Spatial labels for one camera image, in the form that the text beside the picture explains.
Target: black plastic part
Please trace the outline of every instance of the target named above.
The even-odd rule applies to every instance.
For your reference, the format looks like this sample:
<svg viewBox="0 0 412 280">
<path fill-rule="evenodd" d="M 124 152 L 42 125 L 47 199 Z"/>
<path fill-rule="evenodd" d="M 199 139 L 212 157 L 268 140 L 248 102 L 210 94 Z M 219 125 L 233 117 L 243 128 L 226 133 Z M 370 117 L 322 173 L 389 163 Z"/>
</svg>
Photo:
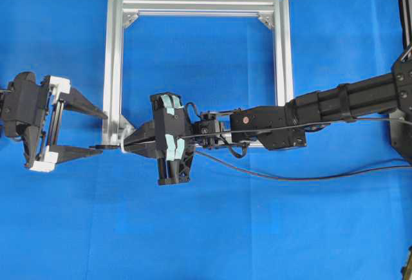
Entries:
<svg viewBox="0 0 412 280">
<path fill-rule="evenodd" d="M 100 119 L 107 119 L 105 113 L 97 106 L 94 106 L 88 99 L 85 98 L 76 88 L 71 87 L 70 93 L 61 93 L 60 99 L 65 102 L 64 109 L 68 111 L 76 111 L 89 116 L 94 116 Z"/>
<path fill-rule="evenodd" d="M 135 132 L 124 140 L 124 150 L 146 158 L 159 159 L 164 153 L 157 148 L 155 137 L 155 122 L 153 120 L 144 123 Z"/>
<path fill-rule="evenodd" d="M 403 43 L 404 49 L 407 49 L 412 41 L 412 15 L 411 15 L 411 5 L 410 0 L 398 0 L 399 2 L 399 13 L 400 22 L 403 31 Z M 400 109 L 389 114 L 391 118 L 404 118 L 407 121 L 412 121 L 412 105 L 410 101 L 412 100 L 412 73 L 405 67 L 410 66 L 411 54 L 404 56 L 406 58 L 405 63 L 398 62 L 398 66 L 394 67 L 392 70 L 395 74 L 397 80 L 397 89 L 402 92 L 400 97 Z M 391 144 L 392 147 L 398 151 L 398 153 L 403 156 L 409 163 L 412 163 L 412 130 L 411 127 L 400 124 L 399 122 L 390 123 L 390 133 L 391 133 Z"/>
<path fill-rule="evenodd" d="M 59 153 L 58 163 L 100 154 L 101 151 L 71 146 L 57 146 L 63 109 L 106 119 L 107 116 L 75 88 L 70 93 L 61 93 L 50 119 L 48 139 L 43 132 L 51 98 L 50 76 L 37 85 L 35 74 L 22 72 L 8 84 L 6 91 L 0 92 L 0 118 L 4 123 L 5 135 L 16 139 L 21 137 L 24 146 L 25 167 L 31 168 L 34 161 L 40 160 L 46 146 L 49 151 Z"/>
<path fill-rule="evenodd" d="M 58 153 L 59 157 L 57 163 L 77 160 L 80 158 L 87 158 L 101 154 L 103 151 L 96 149 L 80 148 L 73 146 L 53 145 L 49 148 L 50 151 Z"/>
<path fill-rule="evenodd" d="M 144 123 L 125 138 L 124 149 L 130 153 L 157 159 L 159 185 L 185 183 L 190 180 L 194 144 L 186 140 L 182 159 L 166 160 L 168 148 L 166 135 L 171 135 L 174 143 L 177 144 L 180 136 L 192 134 L 192 125 L 187 110 L 181 105 L 174 107 L 173 113 L 167 110 L 162 100 L 164 95 L 170 97 L 172 103 L 174 103 L 173 96 L 180 100 L 179 95 L 168 92 L 150 96 L 153 120 Z"/>
<path fill-rule="evenodd" d="M 90 146 L 90 148 L 100 149 L 100 150 L 114 150 L 114 149 L 118 149 L 119 146 L 117 145 L 94 145 L 94 146 Z"/>
<path fill-rule="evenodd" d="M 233 131 L 264 129 L 290 126 L 283 106 L 258 106 L 244 111 L 236 111 L 230 116 L 230 128 Z M 285 129 L 269 133 L 232 133 L 232 142 L 239 143 L 256 137 L 268 150 L 291 147 L 304 147 L 306 136 L 304 129 Z"/>
</svg>

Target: square metal frame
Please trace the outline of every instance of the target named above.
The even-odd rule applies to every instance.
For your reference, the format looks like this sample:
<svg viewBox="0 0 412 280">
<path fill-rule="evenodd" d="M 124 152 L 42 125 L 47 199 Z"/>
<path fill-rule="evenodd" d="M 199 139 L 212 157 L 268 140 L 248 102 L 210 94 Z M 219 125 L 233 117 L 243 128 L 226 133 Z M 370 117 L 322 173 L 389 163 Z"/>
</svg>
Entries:
<svg viewBox="0 0 412 280">
<path fill-rule="evenodd" d="M 258 18 L 273 34 L 276 105 L 293 99 L 289 0 L 108 0 L 102 145 L 119 145 L 123 130 L 133 127 L 122 115 L 123 36 L 140 16 Z"/>
</svg>

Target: wire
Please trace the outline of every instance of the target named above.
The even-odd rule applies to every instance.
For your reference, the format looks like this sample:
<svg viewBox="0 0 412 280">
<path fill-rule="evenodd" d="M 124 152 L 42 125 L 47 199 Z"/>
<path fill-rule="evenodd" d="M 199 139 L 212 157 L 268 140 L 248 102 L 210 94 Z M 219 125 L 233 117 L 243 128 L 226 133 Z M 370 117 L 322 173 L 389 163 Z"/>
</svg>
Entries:
<svg viewBox="0 0 412 280">
<path fill-rule="evenodd" d="M 393 169 L 412 169 L 411 165 L 395 165 L 395 166 L 375 167 L 375 168 L 372 168 L 372 169 L 364 169 L 362 171 L 355 171 L 355 172 L 342 173 L 342 174 L 329 175 L 329 176 L 310 177 L 310 178 L 295 178 L 295 177 L 283 177 L 283 176 L 276 176 L 276 175 L 261 174 L 261 173 L 257 173 L 257 172 L 254 172 L 254 171 L 249 171 L 247 169 L 242 169 L 240 167 L 236 167 L 232 164 L 229 164 L 229 163 L 227 163 L 223 160 L 215 158 L 214 156 L 211 156 L 207 153 L 203 153 L 201 151 L 195 151 L 195 153 L 200 155 L 200 156 L 204 156 L 206 158 L 209 158 L 212 161 L 218 162 L 218 163 L 220 163 L 220 164 L 222 164 L 226 167 L 229 167 L 230 169 L 234 169 L 235 171 L 239 171 L 239 172 L 246 173 L 246 174 L 253 175 L 253 176 L 257 176 L 257 177 L 267 178 L 267 179 L 271 179 L 271 180 L 277 180 L 279 182 L 316 182 L 316 181 L 321 181 L 321 180 L 332 180 L 332 179 L 350 177 L 350 176 L 366 174 L 366 173 L 370 173 L 370 172 L 377 172 L 377 171 L 389 171 L 389 170 L 393 170 Z"/>
<path fill-rule="evenodd" d="M 192 106 L 193 111 L 194 111 L 194 113 L 196 114 L 196 116 L 201 119 L 201 116 L 200 116 L 199 111 L 198 111 L 198 107 L 197 107 L 196 104 L 193 103 L 193 102 L 188 102 L 188 103 L 186 103 L 186 105 L 185 105 L 186 113 L 189 114 L 189 112 L 187 111 L 187 108 L 188 108 L 189 106 Z"/>
<path fill-rule="evenodd" d="M 355 118 L 355 121 L 379 121 L 379 122 L 400 122 L 402 124 L 407 124 L 412 126 L 412 122 L 397 118 L 373 118 L 373 117 L 365 117 L 365 118 Z M 214 136 L 214 135 L 221 135 L 221 134 L 231 134 L 231 133 L 254 133 L 254 132 L 272 132 L 272 131 L 279 131 L 279 130 L 287 130 L 287 129 L 294 129 L 297 127 L 311 127 L 311 126 L 321 126 L 326 125 L 329 126 L 331 124 L 339 124 L 346 122 L 345 120 L 334 120 L 334 121 L 322 121 L 322 122 L 308 122 L 306 124 L 297 124 L 294 126 L 284 126 L 284 127 L 269 127 L 263 129 L 251 129 L 251 130 L 230 130 L 230 131 L 222 131 L 222 132 L 214 132 L 214 133 L 207 133 L 207 134 L 195 134 L 195 135 L 186 135 L 181 136 L 180 138 L 195 138 L 195 137 L 205 137 L 205 136 Z"/>
</svg>

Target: blue surface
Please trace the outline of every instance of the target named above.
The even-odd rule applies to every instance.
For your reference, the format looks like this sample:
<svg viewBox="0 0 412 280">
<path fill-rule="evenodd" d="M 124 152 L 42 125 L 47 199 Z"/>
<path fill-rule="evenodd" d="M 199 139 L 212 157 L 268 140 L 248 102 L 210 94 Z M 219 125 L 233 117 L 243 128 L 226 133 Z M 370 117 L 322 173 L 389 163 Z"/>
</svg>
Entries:
<svg viewBox="0 0 412 280">
<path fill-rule="evenodd" d="M 397 0 L 290 2 L 296 95 L 385 73 L 402 50 Z M 23 70 L 68 77 L 101 106 L 106 4 L 1 0 L 3 86 Z M 126 31 L 125 116 L 146 121 L 164 90 L 202 110 L 273 104 L 268 35 L 255 19 L 139 19 Z M 99 143 L 98 121 L 63 119 L 62 144 Z M 145 158 L 108 151 L 29 173 L 20 144 L 0 144 L 0 279 L 398 279 L 412 244 L 406 171 L 287 184 L 196 157 L 190 183 L 158 187 Z M 372 123 L 330 127 L 300 150 L 214 154 L 301 177 L 398 157 Z"/>
</svg>

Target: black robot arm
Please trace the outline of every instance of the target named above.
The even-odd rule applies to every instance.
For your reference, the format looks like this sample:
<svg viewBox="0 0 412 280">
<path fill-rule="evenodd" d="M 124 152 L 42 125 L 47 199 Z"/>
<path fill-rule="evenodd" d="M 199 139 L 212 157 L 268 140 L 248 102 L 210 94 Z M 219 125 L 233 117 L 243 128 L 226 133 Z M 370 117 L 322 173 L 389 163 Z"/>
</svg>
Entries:
<svg viewBox="0 0 412 280">
<path fill-rule="evenodd" d="M 391 73 L 301 95 L 285 106 L 199 114 L 192 103 L 182 106 L 178 95 L 153 95 L 153 120 L 124 139 L 124 150 L 156 158 L 160 185 L 182 183 L 189 181 L 196 146 L 226 147 L 237 158 L 245 156 L 247 147 L 256 142 L 268 150 L 304 147 L 307 132 L 321 130 L 333 122 L 354 122 L 360 116 L 397 110 L 402 114 L 397 121 L 404 124 L 397 124 L 397 141 L 392 139 L 392 145 L 412 162 L 411 128 L 405 124 L 412 121 L 412 61 L 407 58 L 411 50 L 412 46 L 408 47 L 396 60 Z M 199 121 L 191 122 L 189 106 L 193 106 Z M 230 129 L 225 129 L 220 120 L 227 116 Z M 241 147 L 242 153 L 233 147 Z"/>
</svg>

